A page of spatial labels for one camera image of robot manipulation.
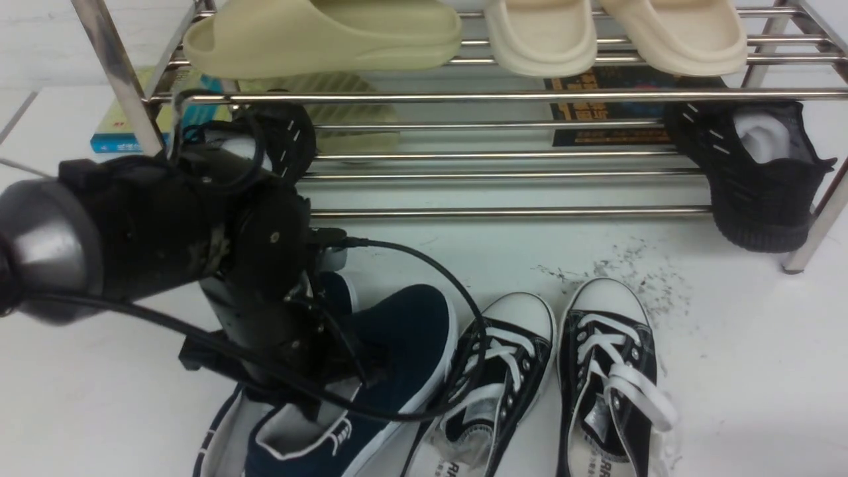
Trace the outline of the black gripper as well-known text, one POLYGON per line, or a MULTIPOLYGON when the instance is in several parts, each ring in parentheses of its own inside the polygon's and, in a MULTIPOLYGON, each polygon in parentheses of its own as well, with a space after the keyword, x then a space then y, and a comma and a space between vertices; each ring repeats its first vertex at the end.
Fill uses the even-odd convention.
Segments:
POLYGON ((214 336, 319 388, 349 378, 381 384, 390 377, 387 350, 343 323, 321 283, 322 260, 341 233, 315 232, 309 215, 309 200, 291 186, 260 182, 237 198, 229 254, 200 281, 221 324, 214 336))

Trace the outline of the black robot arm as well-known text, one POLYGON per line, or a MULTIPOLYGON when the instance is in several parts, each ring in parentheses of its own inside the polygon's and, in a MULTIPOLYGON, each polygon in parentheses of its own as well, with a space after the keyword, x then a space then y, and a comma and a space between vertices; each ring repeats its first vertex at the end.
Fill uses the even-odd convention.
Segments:
POLYGON ((388 357, 327 301, 319 272, 346 235, 310 212, 293 182, 222 149, 64 161, 2 193, 2 314, 139 317, 185 336, 188 370, 314 417, 329 384, 382 382, 388 357))

